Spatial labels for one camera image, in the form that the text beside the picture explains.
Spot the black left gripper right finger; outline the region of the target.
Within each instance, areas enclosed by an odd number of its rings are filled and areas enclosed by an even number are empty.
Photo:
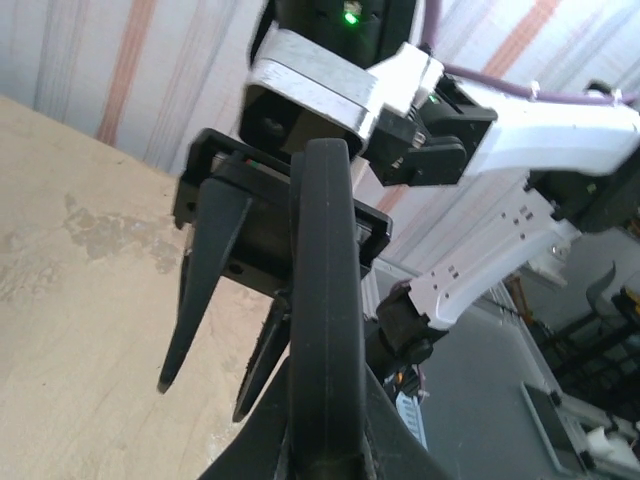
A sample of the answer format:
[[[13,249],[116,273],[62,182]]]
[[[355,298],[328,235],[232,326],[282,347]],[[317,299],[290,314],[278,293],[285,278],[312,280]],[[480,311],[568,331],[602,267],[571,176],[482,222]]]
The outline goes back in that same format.
[[[446,472],[405,425],[371,369],[364,366],[362,479],[445,479]]]

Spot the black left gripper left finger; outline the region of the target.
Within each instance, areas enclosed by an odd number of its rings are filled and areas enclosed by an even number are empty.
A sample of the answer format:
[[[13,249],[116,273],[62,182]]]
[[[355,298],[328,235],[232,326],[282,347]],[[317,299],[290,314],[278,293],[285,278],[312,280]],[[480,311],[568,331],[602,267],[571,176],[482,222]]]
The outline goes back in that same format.
[[[288,368],[286,358],[238,435],[200,479],[275,479],[288,417]]]

